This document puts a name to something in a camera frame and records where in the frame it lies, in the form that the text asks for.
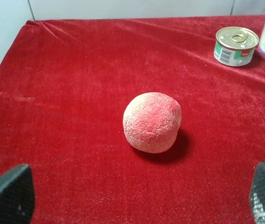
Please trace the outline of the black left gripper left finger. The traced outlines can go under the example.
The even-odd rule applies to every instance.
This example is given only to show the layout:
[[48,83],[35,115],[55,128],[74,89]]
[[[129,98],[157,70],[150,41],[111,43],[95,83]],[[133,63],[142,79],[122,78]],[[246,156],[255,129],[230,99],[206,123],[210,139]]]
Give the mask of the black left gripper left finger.
[[17,165],[0,176],[0,224],[29,224],[35,209],[30,165]]

